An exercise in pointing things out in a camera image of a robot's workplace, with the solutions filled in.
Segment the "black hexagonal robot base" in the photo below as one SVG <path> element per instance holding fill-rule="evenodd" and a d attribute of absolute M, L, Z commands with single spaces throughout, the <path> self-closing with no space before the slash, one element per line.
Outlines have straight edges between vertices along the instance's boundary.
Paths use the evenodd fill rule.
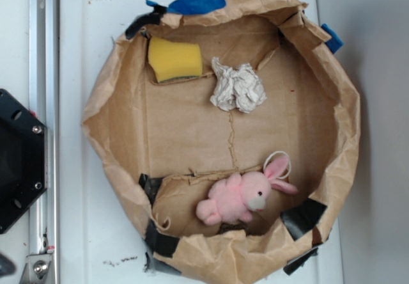
<path fill-rule="evenodd" d="M 46 126 L 1 90 L 1 233 L 44 193 Z"/>

